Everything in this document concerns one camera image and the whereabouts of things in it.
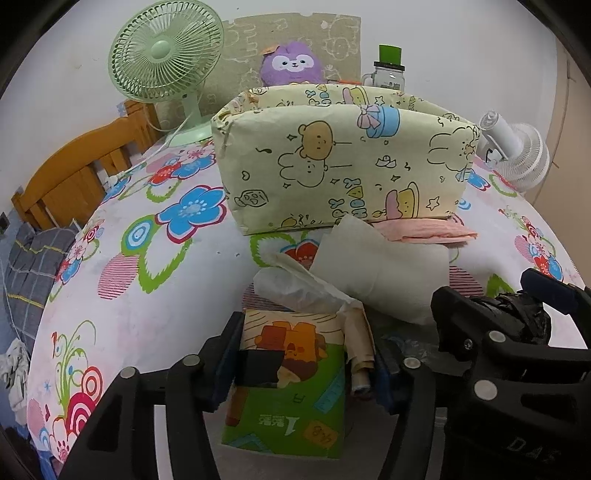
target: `purple plush toy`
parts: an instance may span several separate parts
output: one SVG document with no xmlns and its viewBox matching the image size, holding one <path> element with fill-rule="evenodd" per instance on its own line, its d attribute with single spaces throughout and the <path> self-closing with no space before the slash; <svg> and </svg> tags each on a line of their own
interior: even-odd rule
<svg viewBox="0 0 591 480">
<path fill-rule="evenodd" d="M 308 45 L 293 41 L 264 54 L 261 80 L 265 87 L 290 83 L 324 83 L 322 64 Z"/>
</svg>

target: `pink napkin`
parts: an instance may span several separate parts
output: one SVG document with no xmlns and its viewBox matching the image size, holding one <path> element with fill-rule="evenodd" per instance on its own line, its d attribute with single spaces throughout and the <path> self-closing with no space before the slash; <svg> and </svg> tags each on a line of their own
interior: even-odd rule
<svg viewBox="0 0 591 480">
<path fill-rule="evenodd" d="M 474 240 L 478 237 L 478 233 L 453 220 L 402 218 L 372 223 L 372 225 L 391 242 L 451 244 Z"/>
</svg>

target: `tissue box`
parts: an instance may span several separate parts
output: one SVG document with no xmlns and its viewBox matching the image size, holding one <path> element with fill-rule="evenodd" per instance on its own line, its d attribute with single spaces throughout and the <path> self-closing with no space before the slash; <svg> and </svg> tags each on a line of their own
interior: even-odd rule
<svg viewBox="0 0 591 480">
<path fill-rule="evenodd" d="M 480 130 L 396 90 L 286 85 L 241 93 L 212 118 L 228 206 L 245 235 L 445 218 Z"/>
<path fill-rule="evenodd" d="M 222 444 L 338 458 L 345 351 L 336 314 L 247 310 Z"/>
</svg>

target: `fan base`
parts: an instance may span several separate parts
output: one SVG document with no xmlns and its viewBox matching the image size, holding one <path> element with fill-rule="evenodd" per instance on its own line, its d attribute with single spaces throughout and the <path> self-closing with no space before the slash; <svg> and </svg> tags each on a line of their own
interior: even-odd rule
<svg viewBox="0 0 591 480">
<path fill-rule="evenodd" d="M 196 125 L 195 127 L 182 129 L 179 133 L 177 133 L 172 140 L 170 140 L 171 147 L 180 147 L 181 145 L 188 145 L 191 143 L 197 143 L 201 140 L 205 140 L 212 136 L 212 126 L 209 122 L 211 119 L 211 115 L 204 116 L 201 118 L 203 121 L 200 125 Z M 172 134 L 168 134 L 166 140 L 168 141 Z"/>
</svg>

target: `glass jar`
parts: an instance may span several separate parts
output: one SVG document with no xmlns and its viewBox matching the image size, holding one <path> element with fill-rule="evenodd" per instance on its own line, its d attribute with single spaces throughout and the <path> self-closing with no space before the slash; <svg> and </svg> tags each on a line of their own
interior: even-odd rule
<svg viewBox="0 0 591 480">
<path fill-rule="evenodd" d="M 361 83 L 365 85 L 365 80 L 372 79 L 371 86 L 381 88 L 391 88 L 404 91 L 404 66 L 383 61 L 374 62 L 375 72 L 366 73 L 361 77 Z"/>
</svg>

